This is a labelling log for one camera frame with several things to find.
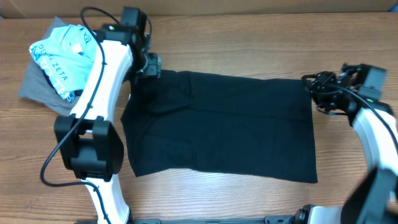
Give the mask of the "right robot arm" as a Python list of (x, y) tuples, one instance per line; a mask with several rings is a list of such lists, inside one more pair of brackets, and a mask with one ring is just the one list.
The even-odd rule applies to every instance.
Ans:
[(368, 168), (366, 178), (341, 207), (306, 205), (286, 223), (397, 223), (388, 209), (397, 200), (397, 121), (380, 101), (387, 70), (344, 64), (339, 75), (320, 72), (302, 77), (318, 111), (339, 111), (359, 137)]

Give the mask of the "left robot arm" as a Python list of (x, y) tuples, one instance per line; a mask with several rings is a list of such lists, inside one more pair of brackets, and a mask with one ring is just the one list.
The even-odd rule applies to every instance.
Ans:
[(97, 223), (132, 223), (123, 198), (119, 171), (124, 145), (114, 128), (114, 111), (125, 81), (159, 78), (161, 58), (150, 53), (152, 24), (136, 7), (125, 7), (122, 18), (94, 33), (96, 56), (83, 93), (69, 116), (54, 125), (64, 166), (72, 170), (92, 198)]

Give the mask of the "black t-shirt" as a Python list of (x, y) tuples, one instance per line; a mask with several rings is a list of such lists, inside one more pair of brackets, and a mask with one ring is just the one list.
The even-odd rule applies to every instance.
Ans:
[(300, 80), (164, 70), (121, 117), (136, 176), (167, 169), (317, 182), (312, 102)]

